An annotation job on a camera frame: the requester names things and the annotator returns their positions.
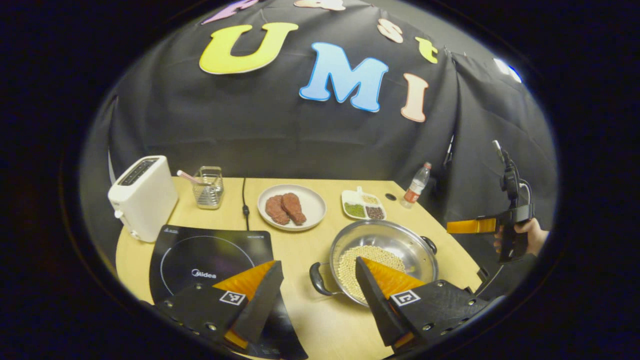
plate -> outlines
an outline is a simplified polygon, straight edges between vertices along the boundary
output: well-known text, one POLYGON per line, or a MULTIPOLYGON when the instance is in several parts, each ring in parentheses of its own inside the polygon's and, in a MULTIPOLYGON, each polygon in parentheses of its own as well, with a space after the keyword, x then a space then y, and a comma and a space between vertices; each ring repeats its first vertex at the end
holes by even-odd
POLYGON ((356 191, 344 190, 342 192, 342 210, 344 211, 344 214, 347 215, 348 217, 358 219, 358 220, 373 220, 367 214, 367 210, 366 210, 367 206, 370 208, 378 208, 380 209, 380 211, 382 211, 382 218, 377 220, 387 219, 387 212, 385 211, 385 207, 382 206, 382 202, 380 201, 380 199, 373 194, 362 192, 361 186, 358 186, 356 188, 356 191), (371 198, 375 202, 375 204, 366 202, 365 197, 371 198), (365 214, 364 217, 357 217, 355 215, 349 214, 347 212, 347 209, 345 208, 345 204, 361 205, 362 209, 364 210, 364 214, 365 214))
POLYGON ((264 221, 268 222, 269 225, 273 227, 277 227, 278 229, 287 230, 287 231, 303 231, 307 229, 311 229, 316 226, 326 214, 326 203, 324 199, 318 195, 315 191, 310 188, 305 188, 300 185, 293 184, 281 184, 272 186, 267 190, 264 190, 262 194, 258 197, 258 211, 260 215, 264 219, 264 221), (280 225, 274 222, 271 219, 271 216, 267 214, 265 211, 265 206, 267 204, 267 200, 275 195, 284 195, 286 193, 294 193, 300 199, 300 206, 302 207, 302 213, 305 214, 307 221, 302 225, 294 224, 293 220, 291 220, 287 225, 280 225))

black pan handle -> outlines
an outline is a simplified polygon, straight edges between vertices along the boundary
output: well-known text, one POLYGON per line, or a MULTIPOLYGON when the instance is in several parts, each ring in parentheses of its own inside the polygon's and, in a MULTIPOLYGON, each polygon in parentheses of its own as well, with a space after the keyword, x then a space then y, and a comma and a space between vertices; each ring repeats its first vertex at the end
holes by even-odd
POLYGON ((435 255, 436 252, 438 252, 438 248, 436 247, 436 244, 434 244, 433 241, 431 241, 431 239, 429 239, 426 236, 421 236, 421 238, 424 240, 424 242, 427 243, 427 245, 429 245, 431 250, 433 250, 433 254, 435 255))
POLYGON ((326 296, 341 294, 341 291, 332 293, 324 287, 324 280, 322 278, 322 275, 320 275, 320 265, 322 264, 315 263, 311 265, 311 268, 309 268, 309 277, 311 278, 311 283, 314 285, 316 291, 326 296))

midea logo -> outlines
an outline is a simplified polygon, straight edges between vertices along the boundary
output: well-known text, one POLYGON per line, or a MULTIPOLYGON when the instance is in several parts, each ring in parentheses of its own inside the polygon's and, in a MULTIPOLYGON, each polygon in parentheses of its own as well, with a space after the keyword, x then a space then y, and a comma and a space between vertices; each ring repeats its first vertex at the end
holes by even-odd
POLYGON ((208 272, 201 272, 198 269, 193 269, 191 271, 191 275, 195 276, 195 277, 210 277, 211 279, 215 279, 216 278, 216 274, 209 274, 208 272))

felt letter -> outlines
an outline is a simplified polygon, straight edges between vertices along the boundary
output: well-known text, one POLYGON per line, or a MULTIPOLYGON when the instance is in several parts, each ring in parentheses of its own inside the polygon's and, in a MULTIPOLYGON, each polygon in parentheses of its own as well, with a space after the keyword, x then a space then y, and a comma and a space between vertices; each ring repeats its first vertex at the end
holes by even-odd
POLYGON ((392 41, 402 44, 402 29, 387 19, 378 19, 378 31, 392 41))
POLYGON ((299 8, 323 8, 327 10, 344 10, 342 0, 299 0, 293 3, 299 8))
POLYGON ((407 72, 404 73, 404 78, 408 88, 406 104, 400 113, 409 120, 424 122, 426 117, 422 112, 422 105, 424 104, 424 91, 429 87, 429 84, 424 79, 407 72))
POLYGON ((200 68, 211 74, 235 74, 259 69, 271 63, 280 52, 287 34, 298 29, 289 22, 270 22, 262 26, 267 31, 255 53, 232 56, 231 48, 251 25, 224 28, 211 34, 212 40, 200 57, 200 68))
POLYGON ((433 56, 433 54, 437 54, 438 49, 433 47, 431 42, 427 39, 423 39, 419 37, 416 37, 415 39, 418 40, 418 43, 420 44, 420 46, 418 46, 418 50, 420 50, 420 54, 422 54, 422 56, 424 56, 425 59, 429 60, 429 62, 437 64, 438 59, 436 59, 433 56))
POLYGON ((208 18, 207 20, 204 20, 200 25, 208 24, 208 23, 216 21, 216 20, 224 19, 225 17, 233 16, 233 15, 236 14, 236 10, 238 10, 238 9, 244 10, 244 9, 248 8, 249 6, 257 3, 258 1, 260 1, 260 0, 240 0, 237 3, 233 3, 233 4, 229 5, 229 6, 227 6, 222 11, 220 11, 216 15, 213 15, 212 17, 208 18))
POLYGON ((311 47, 316 51, 314 65, 309 84, 300 89, 300 96, 305 99, 327 101, 331 93, 326 86, 331 79, 333 93, 338 102, 344 102, 358 86, 358 92, 351 98, 351 105, 358 109, 380 110, 378 94, 382 77, 389 70, 387 64, 374 58, 366 58, 351 70, 347 54, 344 50, 326 42, 314 42, 311 47))

black cloth backdrop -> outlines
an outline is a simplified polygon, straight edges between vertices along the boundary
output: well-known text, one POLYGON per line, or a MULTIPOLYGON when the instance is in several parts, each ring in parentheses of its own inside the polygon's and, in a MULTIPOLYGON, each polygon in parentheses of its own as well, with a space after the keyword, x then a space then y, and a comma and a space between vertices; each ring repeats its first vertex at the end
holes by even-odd
POLYGON ((422 57, 415 37, 432 40, 386 11, 345 0, 346 10, 297 8, 290 0, 261 1, 237 14, 200 23, 221 8, 181 27, 152 47, 119 79, 97 114, 81 165, 81 198, 90 234, 115 264, 117 236, 102 231, 113 225, 108 185, 89 181, 107 173, 104 137, 115 176, 138 158, 162 154, 172 173, 195 173, 202 165, 221 166, 225 177, 297 177, 391 179, 402 187, 425 162, 442 199, 435 209, 444 220, 460 220, 506 208, 498 185, 502 169, 490 141, 498 139, 512 155, 520 175, 534 188, 536 213, 543 226, 553 219, 557 189, 556 160, 544 116, 523 85, 500 73, 495 64, 439 48, 438 63, 422 57), (378 19, 403 30, 397 44, 377 30, 378 19), (216 30, 240 24, 253 28, 240 36, 232 54, 255 52, 267 22, 292 22, 278 57, 244 74, 213 75, 198 62, 216 30), (302 99, 316 60, 314 42, 341 46, 356 67, 365 58, 385 62, 389 71, 380 88, 380 111, 302 99), (426 121, 404 118, 407 84, 403 74, 429 83, 426 121), (108 126, 108 135, 104 128, 108 126), (444 169, 451 136, 456 132, 453 161, 444 169), (101 146, 92 142, 102 142, 101 146), (104 168, 95 170, 95 166, 104 168), (108 218, 109 222, 98 219, 108 218))

